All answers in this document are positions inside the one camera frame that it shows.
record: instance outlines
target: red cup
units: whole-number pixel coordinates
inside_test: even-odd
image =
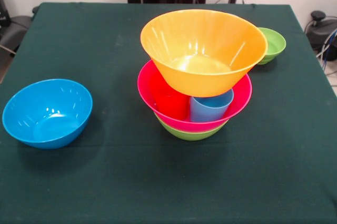
[[[186,119],[190,97],[170,87],[159,71],[151,77],[150,89],[161,113],[177,120]]]

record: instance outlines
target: yellow bowl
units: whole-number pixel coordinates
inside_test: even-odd
[[[141,43],[172,88],[197,97],[228,91],[267,51],[256,26],[206,9],[155,17],[142,29]]]

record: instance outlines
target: plastic cup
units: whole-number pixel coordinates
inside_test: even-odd
[[[151,77],[150,88],[161,113],[177,120],[186,119],[189,112],[189,96],[170,87],[159,72]]]
[[[210,98],[195,98],[192,96],[190,101],[191,121],[208,122],[221,119],[233,99],[234,92],[232,89]]]

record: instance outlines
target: small green bowl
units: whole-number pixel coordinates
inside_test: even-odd
[[[164,121],[162,121],[157,115],[156,117],[159,120],[160,124],[166,130],[168,130],[169,133],[185,141],[198,141],[198,140],[206,139],[210,137],[211,135],[215,134],[217,131],[219,131],[228,122],[228,120],[226,120],[222,125],[218,126],[217,128],[211,131],[206,131],[206,132],[201,132],[201,133],[191,133],[191,132],[180,131],[175,128],[172,128],[169,125],[167,125]]]
[[[276,56],[278,56],[286,47],[285,38],[278,32],[268,29],[259,27],[260,31],[264,34],[268,41],[268,50],[265,57],[258,63],[259,65],[266,64]]]

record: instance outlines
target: table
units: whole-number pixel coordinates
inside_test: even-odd
[[[140,31],[176,9],[207,8],[279,31],[286,50],[250,77],[242,113],[185,142],[138,95]],[[0,110],[36,81],[84,84],[87,128],[58,150],[0,126],[1,223],[336,223],[337,99],[287,5],[43,3],[0,85]]]

